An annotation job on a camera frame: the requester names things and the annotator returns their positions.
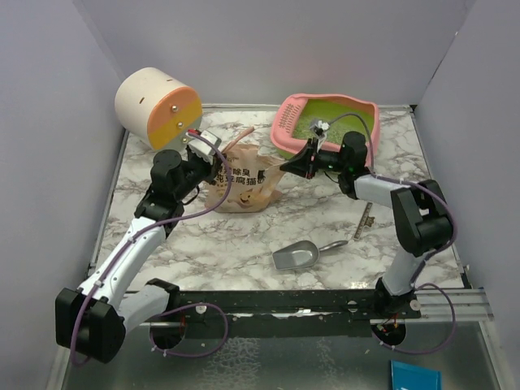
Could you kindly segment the cat litter paper bag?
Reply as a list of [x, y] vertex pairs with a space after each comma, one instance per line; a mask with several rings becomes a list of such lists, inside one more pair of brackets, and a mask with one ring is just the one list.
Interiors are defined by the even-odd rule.
[[248, 142], [253, 132], [253, 127], [247, 128], [223, 148], [232, 184], [228, 185], [226, 170], [222, 167], [215, 183], [206, 186], [205, 207], [211, 208], [225, 197], [226, 200], [215, 209], [217, 212], [256, 213], [281, 196], [277, 186], [284, 176], [280, 170], [284, 160], [261, 155], [259, 146]]

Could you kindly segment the metal ruler bag clip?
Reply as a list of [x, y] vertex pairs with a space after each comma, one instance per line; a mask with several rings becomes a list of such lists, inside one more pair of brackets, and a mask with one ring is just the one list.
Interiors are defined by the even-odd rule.
[[361, 238], [361, 235], [365, 228], [370, 228], [373, 225], [375, 218], [371, 217], [372, 207], [373, 207], [372, 202], [368, 202], [366, 204], [366, 207], [362, 213], [362, 217], [358, 223], [357, 229], [356, 229], [355, 233], [353, 234], [353, 239], [355, 241], [358, 241]]

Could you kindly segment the metal litter scoop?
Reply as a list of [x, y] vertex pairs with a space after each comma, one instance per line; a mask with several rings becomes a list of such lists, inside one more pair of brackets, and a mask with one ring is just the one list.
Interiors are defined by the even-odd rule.
[[290, 271], [312, 267], [323, 252], [347, 245], [347, 240], [338, 240], [330, 244], [318, 247], [309, 240], [301, 240], [272, 254], [275, 269], [278, 271]]

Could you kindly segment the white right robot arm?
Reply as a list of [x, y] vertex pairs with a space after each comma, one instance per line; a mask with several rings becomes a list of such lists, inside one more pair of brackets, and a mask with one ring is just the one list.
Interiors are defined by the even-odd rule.
[[373, 311], [391, 318], [413, 299], [426, 262], [453, 243], [457, 229], [436, 181], [414, 183], [376, 175], [366, 166], [367, 155], [365, 137], [347, 132], [339, 151], [320, 150], [319, 140], [310, 138], [279, 169], [308, 180], [318, 171], [335, 172], [344, 195], [392, 210], [401, 247], [378, 279], [373, 298]]

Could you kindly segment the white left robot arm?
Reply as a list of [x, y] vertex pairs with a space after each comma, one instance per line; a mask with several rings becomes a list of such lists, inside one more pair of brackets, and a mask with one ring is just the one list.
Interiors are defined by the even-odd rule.
[[64, 288], [56, 297], [56, 341], [70, 350], [75, 366], [80, 365], [79, 354], [108, 363], [125, 336], [146, 320], [167, 321], [190, 309], [180, 304], [179, 287], [161, 279], [152, 279], [139, 292], [124, 296], [148, 257], [178, 222], [189, 219], [185, 198], [201, 183], [213, 183], [220, 172], [231, 177], [227, 159], [216, 147], [202, 151], [189, 146], [187, 152], [185, 158], [174, 150], [154, 156], [150, 185], [123, 239], [78, 288]]

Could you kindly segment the pink green litter box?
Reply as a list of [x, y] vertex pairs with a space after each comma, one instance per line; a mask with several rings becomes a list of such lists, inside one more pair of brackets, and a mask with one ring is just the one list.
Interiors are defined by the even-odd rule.
[[[293, 130], [299, 119], [313, 117], [325, 120], [330, 124], [331, 129], [336, 121], [347, 116], [357, 117], [365, 128], [368, 148], [366, 165], [370, 166], [379, 146], [379, 107], [373, 102], [342, 94], [297, 93], [287, 97], [275, 114], [271, 126], [271, 142], [283, 158], [291, 158], [305, 146], [309, 139], [304, 141], [293, 138]], [[326, 139], [322, 149], [337, 151], [340, 146], [341, 144], [335, 145]]]

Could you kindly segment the green cat litter granules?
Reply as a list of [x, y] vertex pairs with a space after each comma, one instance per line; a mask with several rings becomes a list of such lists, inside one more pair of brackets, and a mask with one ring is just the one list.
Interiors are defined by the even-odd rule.
[[[310, 125], [314, 121], [315, 118], [313, 117], [303, 117], [299, 119], [292, 132], [292, 137], [304, 141], [311, 138], [314, 134], [310, 131]], [[366, 137], [366, 131], [362, 122], [357, 117], [347, 116], [339, 119], [331, 126], [331, 129], [327, 132], [327, 141], [335, 145], [340, 145], [344, 134], [347, 132], [358, 132]]]

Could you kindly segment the cream round cat scratcher drum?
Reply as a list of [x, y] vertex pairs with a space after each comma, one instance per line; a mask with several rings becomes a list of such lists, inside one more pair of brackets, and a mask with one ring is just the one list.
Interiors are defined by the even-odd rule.
[[115, 95], [121, 125], [152, 150], [181, 151], [185, 133], [202, 121], [202, 101], [195, 89], [167, 73], [145, 67], [127, 77]]

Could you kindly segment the blue card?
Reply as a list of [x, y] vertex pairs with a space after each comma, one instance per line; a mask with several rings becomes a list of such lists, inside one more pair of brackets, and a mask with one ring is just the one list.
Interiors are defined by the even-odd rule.
[[391, 361], [393, 390], [441, 390], [442, 374], [404, 362]]

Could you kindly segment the aluminium extrusion frame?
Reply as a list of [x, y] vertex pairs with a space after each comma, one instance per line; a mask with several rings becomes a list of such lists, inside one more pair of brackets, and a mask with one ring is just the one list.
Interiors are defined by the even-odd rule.
[[[168, 310], [194, 305], [194, 314], [204, 314], [211, 305], [218, 306], [231, 318], [266, 315], [276, 319], [326, 317], [346, 314], [348, 320], [381, 323], [392, 314], [377, 314], [372, 291], [361, 290], [279, 290], [279, 291], [187, 291], [169, 295], [164, 289], [146, 286], [135, 293], [125, 293], [120, 303], [110, 306], [131, 330], [146, 320], [167, 316]], [[403, 306], [396, 320], [403, 322], [486, 321], [493, 318], [491, 306], [482, 289], [425, 288], [415, 293]]]

